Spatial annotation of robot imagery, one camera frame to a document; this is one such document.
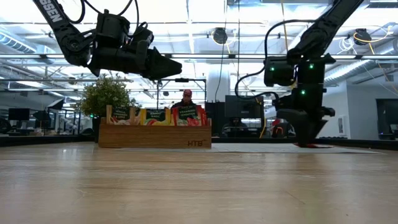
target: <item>wooden crate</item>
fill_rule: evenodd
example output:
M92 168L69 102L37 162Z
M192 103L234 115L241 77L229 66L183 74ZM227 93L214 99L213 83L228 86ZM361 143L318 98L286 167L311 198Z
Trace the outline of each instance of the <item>wooden crate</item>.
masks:
M211 126L135 126L99 127L99 147L211 149Z

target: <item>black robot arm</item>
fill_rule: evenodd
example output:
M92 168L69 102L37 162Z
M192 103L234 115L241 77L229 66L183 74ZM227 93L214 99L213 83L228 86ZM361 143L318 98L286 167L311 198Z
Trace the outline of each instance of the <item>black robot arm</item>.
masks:
M149 49L154 36L146 23L133 35L128 35L130 22L105 10L98 14L96 29L79 32L57 0L34 2L52 28L65 60L72 65L88 67L97 77L101 69L137 73L150 80L178 75L182 71L181 63L162 56L155 47Z
M299 146L311 143L326 124L324 116L334 116L332 108L322 106L325 64L335 63L330 54L322 56L338 29L363 0L334 0L326 13L314 21L286 57L267 57L264 83L290 86L292 94L273 101L277 117L286 119L295 129Z

